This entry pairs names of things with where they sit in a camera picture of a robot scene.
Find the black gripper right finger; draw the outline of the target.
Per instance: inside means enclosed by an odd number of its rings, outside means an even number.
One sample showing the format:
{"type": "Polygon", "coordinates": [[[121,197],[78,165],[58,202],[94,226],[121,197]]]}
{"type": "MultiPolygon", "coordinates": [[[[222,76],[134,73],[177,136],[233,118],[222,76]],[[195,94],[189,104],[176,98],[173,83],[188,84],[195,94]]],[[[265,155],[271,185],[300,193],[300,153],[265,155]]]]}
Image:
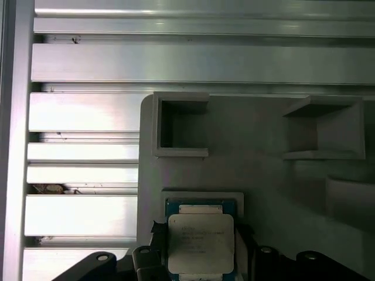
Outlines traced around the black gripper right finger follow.
{"type": "Polygon", "coordinates": [[[236,263],[245,280],[367,280],[368,278],[316,251],[291,259],[259,245],[249,225],[236,224],[236,263]]]}

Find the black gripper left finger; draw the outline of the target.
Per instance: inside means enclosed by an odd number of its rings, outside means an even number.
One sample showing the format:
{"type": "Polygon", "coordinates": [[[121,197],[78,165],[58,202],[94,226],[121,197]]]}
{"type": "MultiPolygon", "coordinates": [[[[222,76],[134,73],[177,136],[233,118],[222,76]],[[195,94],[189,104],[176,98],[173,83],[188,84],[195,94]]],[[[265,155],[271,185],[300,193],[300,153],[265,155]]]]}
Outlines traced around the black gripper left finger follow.
{"type": "Polygon", "coordinates": [[[170,280],[166,268],[168,226],[154,222],[148,245],[118,260],[110,252],[94,252],[58,275],[55,280],[170,280]]]}

